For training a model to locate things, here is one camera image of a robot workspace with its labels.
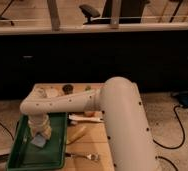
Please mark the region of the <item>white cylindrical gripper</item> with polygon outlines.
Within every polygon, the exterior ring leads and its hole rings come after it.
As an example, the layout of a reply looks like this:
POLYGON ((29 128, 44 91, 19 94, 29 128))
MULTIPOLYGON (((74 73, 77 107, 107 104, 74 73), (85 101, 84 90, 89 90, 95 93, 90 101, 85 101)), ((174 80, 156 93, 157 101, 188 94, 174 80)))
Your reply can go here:
POLYGON ((33 137, 40 134, 46 140, 51 138, 52 128, 50 126, 50 119, 47 114, 29 116, 28 125, 33 137))

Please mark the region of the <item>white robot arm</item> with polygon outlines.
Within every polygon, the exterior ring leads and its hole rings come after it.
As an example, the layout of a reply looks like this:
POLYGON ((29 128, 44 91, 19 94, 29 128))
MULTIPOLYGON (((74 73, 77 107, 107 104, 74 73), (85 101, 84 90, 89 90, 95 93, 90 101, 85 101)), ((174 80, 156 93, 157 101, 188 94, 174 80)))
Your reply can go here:
POLYGON ((161 171, 145 110, 135 83, 124 77, 108 79, 101 88, 45 98, 33 89, 20 111, 35 116, 47 113, 101 111, 115 171, 161 171))

